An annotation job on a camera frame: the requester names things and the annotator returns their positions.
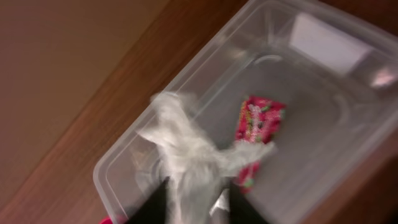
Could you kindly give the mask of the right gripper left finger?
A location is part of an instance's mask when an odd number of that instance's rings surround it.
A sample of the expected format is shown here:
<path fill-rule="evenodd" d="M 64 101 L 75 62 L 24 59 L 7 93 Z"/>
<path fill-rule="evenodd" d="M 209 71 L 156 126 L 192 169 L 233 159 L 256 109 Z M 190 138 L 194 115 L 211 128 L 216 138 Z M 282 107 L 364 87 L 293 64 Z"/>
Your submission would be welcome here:
<path fill-rule="evenodd" d="M 166 224 L 168 182 L 169 178 L 163 180 L 124 224 Z"/>

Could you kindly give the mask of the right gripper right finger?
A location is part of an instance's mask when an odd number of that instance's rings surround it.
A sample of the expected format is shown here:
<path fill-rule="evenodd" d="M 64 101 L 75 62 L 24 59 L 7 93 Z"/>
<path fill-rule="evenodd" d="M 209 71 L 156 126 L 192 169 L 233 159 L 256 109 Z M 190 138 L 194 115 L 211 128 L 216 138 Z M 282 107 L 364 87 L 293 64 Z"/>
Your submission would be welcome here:
<path fill-rule="evenodd" d="M 229 224 L 269 224 L 249 203 L 240 188 L 229 183 Z"/>

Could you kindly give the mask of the white napkin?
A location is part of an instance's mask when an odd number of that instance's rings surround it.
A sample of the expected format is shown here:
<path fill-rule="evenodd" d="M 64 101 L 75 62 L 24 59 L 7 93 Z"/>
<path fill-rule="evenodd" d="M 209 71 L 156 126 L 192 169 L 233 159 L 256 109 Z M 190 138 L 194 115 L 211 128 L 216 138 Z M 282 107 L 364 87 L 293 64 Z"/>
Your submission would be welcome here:
<path fill-rule="evenodd" d="M 154 95 L 157 124 L 138 132 L 156 144 L 169 177 L 168 223 L 207 223 L 226 181 L 277 150 L 273 142 L 247 141 L 218 149 L 190 116 L 194 99 L 169 91 Z"/>

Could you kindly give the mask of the red snack wrapper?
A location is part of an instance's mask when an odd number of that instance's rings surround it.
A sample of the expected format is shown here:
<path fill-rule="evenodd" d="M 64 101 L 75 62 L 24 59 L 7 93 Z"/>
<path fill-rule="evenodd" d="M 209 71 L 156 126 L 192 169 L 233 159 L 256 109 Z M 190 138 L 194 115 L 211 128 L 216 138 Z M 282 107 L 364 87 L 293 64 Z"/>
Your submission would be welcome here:
<path fill-rule="evenodd" d="M 268 144 L 279 131 L 285 116 L 285 105 L 259 96 L 249 96 L 239 112 L 235 140 Z M 254 161 L 239 171 L 235 184 L 242 193 L 248 193 L 254 185 L 254 177 L 260 161 Z"/>

